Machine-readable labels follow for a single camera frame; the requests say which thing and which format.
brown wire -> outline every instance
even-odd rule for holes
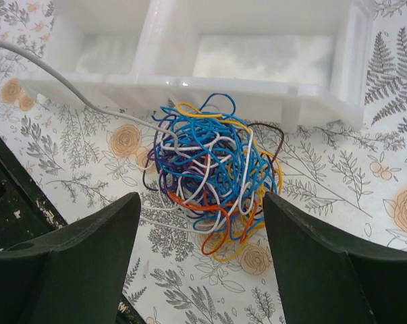
[[[266,155],[266,154],[265,154],[265,155],[266,155],[266,158],[268,159],[268,162],[269,162],[269,164],[270,164],[270,166],[271,166],[272,177],[275,178],[275,169],[273,168],[273,163],[275,162],[275,159],[277,158],[278,153],[280,152],[280,150],[281,150],[281,148],[282,148],[282,146],[283,146],[283,143],[284,143],[284,132],[283,132],[280,128],[278,128],[277,126],[272,126],[272,125],[268,125],[268,124],[265,124],[265,123],[251,123],[251,124],[248,124],[248,127],[253,127],[253,126],[258,126],[258,125],[260,125],[260,126],[267,126],[267,127],[269,127],[269,128],[272,128],[273,130],[278,131],[278,132],[280,133],[280,135],[281,135],[281,140],[279,141],[279,145],[278,145],[277,150],[276,150],[275,154],[273,155],[272,159],[270,158],[269,155]],[[261,214],[262,212],[263,212],[263,209],[261,209],[260,211],[258,211],[258,212],[256,213],[256,215],[259,215],[259,214]]]
[[[277,150],[276,150],[275,154],[273,155],[272,160],[270,160],[270,163],[272,165],[275,162],[275,159],[277,158],[278,153],[280,152],[280,150],[281,150],[281,148],[283,146],[284,132],[281,130],[281,128],[278,128],[277,126],[272,126],[272,125],[268,125],[268,124],[265,124],[265,123],[251,123],[251,124],[248,124],[248,127],[252,127],[252,126],[266,126],[266,127],[272,128],[273,130],[276,130],[281,135],[281,140],[279,141],[279,145],[277,147]]]

dark green object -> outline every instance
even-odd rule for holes
[[[357,238],[274,194],[264,209],[287,324],[407,324],[407,252]]]
[[[0,250],[7,250],[65,225],[63,217],[0,137]],[[10,292],[5,303],[9,304],[12,298],[13,292]],[[124,295],[121,296],[116,323],[144,323]]]
[[[0,252],[0,324],[114,323],[140,215],[137,194]]]

plastic compartment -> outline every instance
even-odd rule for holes
[[[359,129],[373,12],[373,0],[162,1],[138,83],[195,105],[226,92],[239,117],[287,131]]]
[[[146,111],[136,86],[138,50],[150,0],[55,0],[55,23],[43,60],[99,106]],[[128,92],[117,95],[106,79],[126,76]],[[81,102],[56,79],[38,69],[20,75],[32,94],[60,103]]]

patterned surface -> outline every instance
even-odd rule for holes
[[[335,122],[290,134],[279,156],[283,197],[354,235],[407,250],[407,0],[384,0],[377,9],[362,132]],[[0,37],[42,56],[52,15],[48,1],[0,0]],[[0,50],[0,135],[66,220],[129,191],[161,207],[137,168],[152,130],[90,109],[35,103],[12,80],[27,66]],[[269,129],[257,128],[256,136],[267,150],[278,143]],[[172,214],[143,213],[187,226]],[[201,242],[141,223],[124,294],[147,323],[285,323],[265,231],[228,263],[201,255]]]

white cable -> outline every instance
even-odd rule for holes
[[[15,54],[21,55],[22,57],[26,58],[27,60],[31,61],[33,64],[37,65],[39,68],[41,68],[42,70],[46,71],[48,74],[50,74],[52,77],[54,77],[55,79],[57,79],[58,81],[60,81],[66,88],[68,88],[72,93],[74,93],[86,106],[88,106],[89,108],[98,111],[99,113],[105,113],[107,115],[112,115],[115,117],[121,117],[124,119],[128,119],[131,120],[133,122],[136,122],[137,124],[152,128],[156,131],[162,132],[164,134],[170,135],[173,137],[174,140],[174,147],[171,148],[170,146],[164,146],[163,149],[168,150],[168,151],[175,151],[176,154],[181,155],[183,157],[187,157],[190,158],[190,156],[188,156],[187,154],[181,152],[181,151],[191,151],[193,149],[200,149],[200,147],[198,148],[179,148],[179,138],[178,136],[166,129],[154,126],[150,123],[148,123],[147,121],[143,121],[141,119],[135,118],[131,115],[126,115],[124,113],[117,113],[114,111],[109,111],[103,108],[99,108],[96,105],[94,105],[93,103],[91,103],[70,81],[68,81],[66,78],[64,78],[59,72],[57,72],[56,70],[54,70],[51,66],[49,66],[48,64],[46,64],[44,61],[42,61],[41,59],[39,59],[37,56],[31,54],[30,52],[28,52],[27,50],[21,49],[20,47],[13,45],[7,41],[1,40],[0,39],[0,47],[3,49],[7,49],[8,51],[11,51]],[[217,135],[218,138],[215,139],[214,143],[209,143],[209,146],[212,147],[218,140],[220,140],[219,135]],[[248,170],[248,164],[249,164],[249,160],[250,160],[250,154],[251,154],[251,143],[252,143],[252,130],[251,130],[251,134],[250,134],[250,142],[248,143],[248,152],[247,152],[247,157],[246,157],[246,164],[245,164],[245,170],[244,173],[247,172]],[[138,166],[139,169],[150,169],[153,164],[151,164],[151,166],[145,167],[145,168],[141,168],[140,166]],[[206,184],[206,180],[207,180],[207,176],[209,176],[209,170],[213,167],[218,166],[218,163],[215,163],[214,165],[208,164],[208,165],[202,165],[201,163],[199,163],[200,167],[204,167],[205,169],[207,169],[207,172],[205,173],[205,178],[204,181],[202,181],[202,183],[200,184],[199,188],[201,190],[201,188],[203,188],[203,186]],[[244,175],[244,178],[242,179],[242,185],[241,185],[241,190],[240,190],[240,196],[238,197],[238,199],[236,200],[236,202],[234,203],[234,205],[232,206],[232,208],[229,211],[229,215],[231,215],[233,213],[233,210],[236,208],[236,206],[238,205],[238,203],[241,201],[242,202],[242,196],[245,193],[246,188],[248,187],[249,184],[245,184],[246,178]],[[216,197],[216,200],[218,200],[218,205],[219,205],[219,198],[218,195],[216,193],[216,190],[214,189],[214,187],[208,183],[208,187],[209,189],[213,192],[214,197]],[[191,201],[200,190],[196,190],[196,192],[191,196],[192,198],[187,199],[188,202]],[[239,204],[239,209],[241,214],[245,215],[247,213],[249,213],[251,211],[252,208],[252,202],[250,204],[250,208],[247,210],[247,212],[243,212],[242,210],[242,206],[241,204]],[[213,229],[209,230],[209,231],[196,231],[194,229],[185,229],[185,228],[180,228],[180,227],[176,227],[176,226],[172,226],[172,225],[167,225],[167,224],[163,224],[163,223],[158,223],[156,221],[152,221],[150,219],[147,219],[146,217],[140,216],[142,219],[144,219],[145,221],[147,221],[148,223],[152,223],[155,225],[161,225],[164,227],[168,227],[168,228],[172,228],[175,230],[181,230],[184,232],[192,232],[192,233],[199,233],[199,234],[209,234],[212,233],[213,230],[215,230],[216,227],[221,228],[221,226],[226,222],[226,219],[224,218],[223,221],[218,224],[219,222],[219,218],[221,216],[221,212],[219,212],[219,216],[213,226]]]
[[[165,130],[163,128],[154,126],[154,125],[148,123],[147,121],[143,121],[143,120],[140,120],[140,119],[135,118],[133,116],[126,115],[125,113],[117,113],[115,111],[109,111],[109,110],[106,110],[106,109],[103,109],[103,108],[99,108],[96,105],[94,105],[93,103],[91,103],[70,81],[68,81],[66,78],[64,78],[59,72],[54,70],[49,64],[42,61],[39,57],[31,54],[30,52],[28,52],[25,49],[21,49],[19,46],[13,45],[13,44],[11,44],[11,43],[9,43],[9,42],[7,42],[5,40],[1,40],[1,39],[0,39],[0,47],[3,48],[3,49],[7,49],[8,51],[11,51],[11,52],[13,52],[15,54],[21,55],[25,59],[28,59],[33,64],[37,65],[39,68],[46,71],[48,74],[50,74],[56,80],[58,80],[60,83],[62,83],[64,86],[66,86],[72,93],[74,93],[89,108],[94,109],[95,111],[98,111],[99,113],[105,113],[107,115],[112,115],[112,116],[115,116],[115,117],[120,117],[120,118],[125,118],[125,119],[128,119],[128,120],[131,120],[131,121],[136,122],[136,123],[138,123],[140,125],[150,127],[150,128],[152,128],[154,130],[157,130],[159,132],[162,132],[162,133],[165,133],[165,134],[168,134],[168,135],[172,136],[173,140],[175,141],[174,151],[176,152],[176,154],[184,156],[184,154],[179,152],[179,150],[178,150],[179,138],[175,133],[170,132],[169,130]]]

